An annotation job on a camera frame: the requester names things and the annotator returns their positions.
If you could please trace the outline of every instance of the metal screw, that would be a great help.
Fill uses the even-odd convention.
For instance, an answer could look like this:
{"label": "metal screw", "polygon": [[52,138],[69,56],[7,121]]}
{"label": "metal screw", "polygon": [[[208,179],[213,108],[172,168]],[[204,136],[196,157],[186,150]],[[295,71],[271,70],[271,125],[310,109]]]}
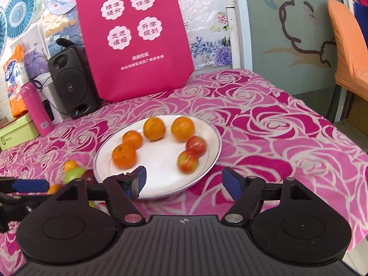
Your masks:
{"label": "metal screw", "polygon": [[225,216],[225,220],[229,223],[239,223],[243,220],[243,217],[239,214],[228,214]]}
{"label": "metal screw", "polygon": [[142,216],[138,214],[128,214],[124,217],[124,220],[128,223],[138,223],[142,221]]}

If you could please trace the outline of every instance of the pink bag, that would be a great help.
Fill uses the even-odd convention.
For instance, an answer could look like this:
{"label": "pink bag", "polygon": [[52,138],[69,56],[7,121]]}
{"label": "pink bag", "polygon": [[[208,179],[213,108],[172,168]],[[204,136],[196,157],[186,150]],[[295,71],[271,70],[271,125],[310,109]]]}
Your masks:
{"label": "pink bag", "polygon": [[101,98],[181,88],[194,71],[178,0],[77,0],[77,7]]}

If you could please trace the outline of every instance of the table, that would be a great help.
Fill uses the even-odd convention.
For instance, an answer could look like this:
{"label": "table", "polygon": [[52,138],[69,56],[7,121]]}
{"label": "table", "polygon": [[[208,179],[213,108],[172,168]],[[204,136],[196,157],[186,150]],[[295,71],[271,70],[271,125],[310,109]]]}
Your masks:
{"label": "table", "polygon": [[[348,220],[349,248],[367,235],[368,155],[301,100],[242,69],[193,76],[182,89],[106,104],[89,116],[67,120],[47,137],[2,152],[0,175],[62,182],[67,159],[92,168],[96,151],[110,135],[137,120],[173,113],[212,122],[221,133],[222,152],[213,169],[186,191],[136,202],[145,216],[222,217],[233,203],[221,184],[221,169],[230,166],[268,182],[297,178]],[[17,223],[11,223],[10,231],[0,235],[4,275],[25,263],[16,229]]]}

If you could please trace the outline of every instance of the orange plastic bag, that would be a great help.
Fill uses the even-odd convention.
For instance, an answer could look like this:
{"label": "orange plastic bag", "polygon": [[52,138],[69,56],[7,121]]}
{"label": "orange plastic bag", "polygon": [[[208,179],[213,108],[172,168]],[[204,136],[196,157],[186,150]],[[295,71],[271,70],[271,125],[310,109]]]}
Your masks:
{"label": "orange plastic bag", "polygon": [[8,87],[9,104],[14,118],[27,113],[27,107],[21,96],[21,87],[29,82],[23,59],[24,50],[19,44],[16,46],[14,54],[3,66]]}

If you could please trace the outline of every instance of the frosted glass panel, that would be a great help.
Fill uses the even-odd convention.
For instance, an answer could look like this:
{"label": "frosted glass panel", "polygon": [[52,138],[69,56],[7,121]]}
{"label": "frosted glass panel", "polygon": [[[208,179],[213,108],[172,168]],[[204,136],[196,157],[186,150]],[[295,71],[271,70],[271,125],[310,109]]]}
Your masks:
{"label": "frosted glass panel", "polygon": [[292,95],[333,86],[336,44],[327,0],[247,2],[256,73]]}

